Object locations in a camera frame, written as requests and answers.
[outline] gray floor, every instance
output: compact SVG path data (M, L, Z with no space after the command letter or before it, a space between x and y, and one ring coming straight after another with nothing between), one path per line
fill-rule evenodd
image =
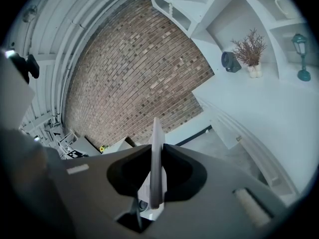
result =
M181 147L223 159L238 166L249 175L263 180L260 170L243 146L237 144L235 147L227 149L217 133L212 129L209 133L204 133Z

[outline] white ceiling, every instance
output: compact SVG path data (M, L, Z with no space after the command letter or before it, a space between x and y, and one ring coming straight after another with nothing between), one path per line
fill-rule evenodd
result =
M30 76L29 86L36 96L21 125L31 128L32 136L46 140L48 118L52 123L60 121L64 92L81 51L97 27L125 1L29 0L21 9L4 45L6 49L14 48L20 56L33 54L40 66L39 78ZM31 5L37 6L37 16L25 23L22 15ZM39 121L45 122L37 127Z

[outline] teal lamp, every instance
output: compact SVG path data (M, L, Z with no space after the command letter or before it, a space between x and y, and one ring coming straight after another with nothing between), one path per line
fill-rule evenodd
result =
M307 47L306 42L307 38L305 38L301 34L295 34L295 36L292 39L292 42L295 46L296 52L301 55L301 65L302 69L298 72L297 76L300 80L304 82L308 82L311 79L310 73L306 69L306 61L305 56L307 53Z

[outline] small vase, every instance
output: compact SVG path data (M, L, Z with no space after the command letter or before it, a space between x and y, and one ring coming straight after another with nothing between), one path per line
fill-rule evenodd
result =
M261 70L261 63L259 63L257 66L255 66L255 70L256 70L256 73L257 73L257 77L260 78L263 76L263 72Z
M254 66L248 66L248 67L247 67L247 71L248 71L249 73L251 73L253 70L254 70Z
M250 78L256 78L257 77L257 71L252 71L252 72L249 72L249 76Z
M247 71L249 72L250 78L259 78L263 76L263 72L261 71L261 63L256 66L248 66Z

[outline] dark gray fan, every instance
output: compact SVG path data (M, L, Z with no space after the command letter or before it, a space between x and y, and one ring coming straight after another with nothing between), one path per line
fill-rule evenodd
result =
M226 71L230 73L236 73L241 69L241 65L232 52L224 51L223 54L221 54L221 64L226 68Z

